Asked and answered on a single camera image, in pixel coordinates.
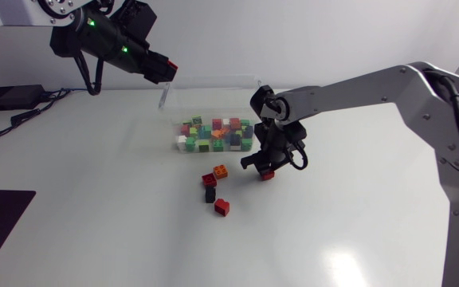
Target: black box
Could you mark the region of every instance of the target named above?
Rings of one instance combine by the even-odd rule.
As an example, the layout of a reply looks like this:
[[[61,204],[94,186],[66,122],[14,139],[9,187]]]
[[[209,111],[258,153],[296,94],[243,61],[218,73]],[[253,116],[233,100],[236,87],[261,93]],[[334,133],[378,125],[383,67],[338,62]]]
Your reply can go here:
[[[35,108],[44,91],[41,85],[0,87],[0,111]]]

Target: red cube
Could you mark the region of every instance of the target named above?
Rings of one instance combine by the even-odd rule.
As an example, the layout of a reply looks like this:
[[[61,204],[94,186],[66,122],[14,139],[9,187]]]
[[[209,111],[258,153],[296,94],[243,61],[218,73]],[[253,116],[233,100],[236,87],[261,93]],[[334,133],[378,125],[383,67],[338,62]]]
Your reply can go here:
[[[229,125],[231,129],[241,129],[240,119],[239,118],[231,118],[229,119]]]
[[[222,119],[212,119],[212,130],[218,130],[222,128]]]
[[[228,215],[230,212],[230,203],[224,201],[224,199],[218,199],[214,204],[215,212],[219,213],[222,216]]]
[[[261,175],[261,179],[262,180],[269,180],[269,179],[273,179],[274,175],[276,175],[275,172],[273,171],[269,171],[267,173],[264,173],[263,175]]]
[[[204,175],[201,177],[203,180],[203,184],[205,187],[216,187],[217,186],[217,180],[215,179],[215,175],[213,173],[210,173],[208,175]]]
[[[189,133],[189,125],[188,124],[184,124],[182,126],[182,129],[180,130],[180,133],[186,137],[189,137],[190,136],[190,133]]]

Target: tabletop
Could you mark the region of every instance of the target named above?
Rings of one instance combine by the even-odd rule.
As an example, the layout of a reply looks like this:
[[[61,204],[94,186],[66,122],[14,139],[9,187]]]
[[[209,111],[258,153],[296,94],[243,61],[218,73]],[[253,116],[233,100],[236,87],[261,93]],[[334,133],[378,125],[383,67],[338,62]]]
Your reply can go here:
[[[393,104],[304,120],[309,167],[262,182],[250,152],[176,151],[160,96],[75,92],[0,138],[0,189],[37,192],[0,286],[440,286],[449,200]]]

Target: transparent bin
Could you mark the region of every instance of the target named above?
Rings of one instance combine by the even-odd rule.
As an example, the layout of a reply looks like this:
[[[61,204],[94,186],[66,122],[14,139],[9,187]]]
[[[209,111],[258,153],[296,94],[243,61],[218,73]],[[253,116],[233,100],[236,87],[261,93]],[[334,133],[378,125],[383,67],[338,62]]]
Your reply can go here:
[[[260,85],[254,75],[178,77],[166,84],[159,111],[180,152],[250,151],[258,118],[249,102]]]

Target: toy block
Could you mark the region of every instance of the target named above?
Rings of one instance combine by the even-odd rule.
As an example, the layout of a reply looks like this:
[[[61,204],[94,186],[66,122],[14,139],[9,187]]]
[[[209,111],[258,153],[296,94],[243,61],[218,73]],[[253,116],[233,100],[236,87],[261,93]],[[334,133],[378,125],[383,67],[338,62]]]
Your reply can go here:
[[[222,119],[212,119],[212,129],[217,130],[222,128]]]
[[[224,137],[224,133],[221,130],[213,131],[212,132],[212,139],[220,140]]]
[[[241,137],[237,134],[231,134],[229,137],[229,149],[231,151],[241,150]]]
[[[222,140],[214,140],[213,146],[214,146],[214,151],[224,151]]]
[[[229,125],[231,127],[231,129],[239,129],[241,128],[241,125],[240,125],[240,119],[238,118],[231,118],[229,119]]]
[[[182,126],[182,128],[180,129],[180,133],[182,135],[184,135],[185,137],[189,137],[190,136],[190,130],[189,129],[190,129],[190,127],[188,125],[184,124]]]
[[[186,136],[178,136],[176,140],[176,144],[178,145],[178,149],[180,151],[185,151],[186,150],[186,142],[187,142],[187,137]]]
[[[222,164],[218,167],[214,167],[214,175],[216,179],[228,177],[228,170],[226,170],[226,167]]]
[[[247,128],[245,128],[244,139],[252,139],[253,135],[254,135],[254,128],[253,127],[248,126]]]
[[[189,128],[189,136],[192,138],[197,139],[198,138],[198,129],[197,128]]]
[[[201,131],[199,132],[199,138],[209,140],[211,136],[212,136],[212,127],[209,125],[202,126]]]
[[[261,175],[261,179],[262,180],[269,180],[269,179],[272,179],[274,177],[274,175],[276,175],[275,172],[269,171],[269,172],[264,173],[263,175]]]
[[[201,177],[203,180],[203,184],[205,187],[216,187],[217,186],[217,180],[215,179],[215,175],[213,173],[210,173],[208,175],[204,175]]]
[[[215,201],[215,187],[205,187],[205,202],[214,203]]]
[[[253,139],[242,139],[242,151],[250,151],[251,147],[253,147]]]
[[[186,151],[194,151],[194,149],[196,148],[196,140],[192,137],[188,137],[187,138],[187,141],[185,142],[185,149]]]
[[[192,116],[192,124],[203,124],[203,122],[201,121],[201,116]]]
[[[199,140],[198,146],[199,146],[199,152],[210,151],[210,141],[209,140]]]
[[[215,212],[225,217],[230,212],[230,203],[224,199],[218,199],[214,204],[214,209]]]

